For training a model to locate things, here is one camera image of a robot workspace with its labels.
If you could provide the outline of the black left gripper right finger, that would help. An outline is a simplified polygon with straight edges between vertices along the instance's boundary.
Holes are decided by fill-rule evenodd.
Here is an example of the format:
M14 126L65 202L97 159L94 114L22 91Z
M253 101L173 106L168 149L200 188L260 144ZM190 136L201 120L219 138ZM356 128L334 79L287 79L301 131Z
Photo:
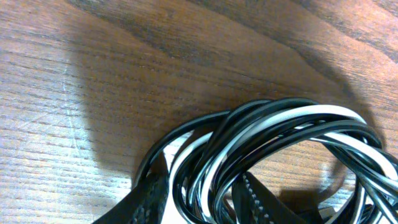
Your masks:
M232 198L239 224L308 224L268 190L250 172L233 184Z

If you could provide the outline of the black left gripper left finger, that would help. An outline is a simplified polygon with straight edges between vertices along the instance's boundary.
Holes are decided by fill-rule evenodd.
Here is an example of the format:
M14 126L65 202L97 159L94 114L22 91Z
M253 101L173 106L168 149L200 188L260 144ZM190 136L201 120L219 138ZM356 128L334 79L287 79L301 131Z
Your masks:
M151 173L93 224L160 224L169 194L169 177Z

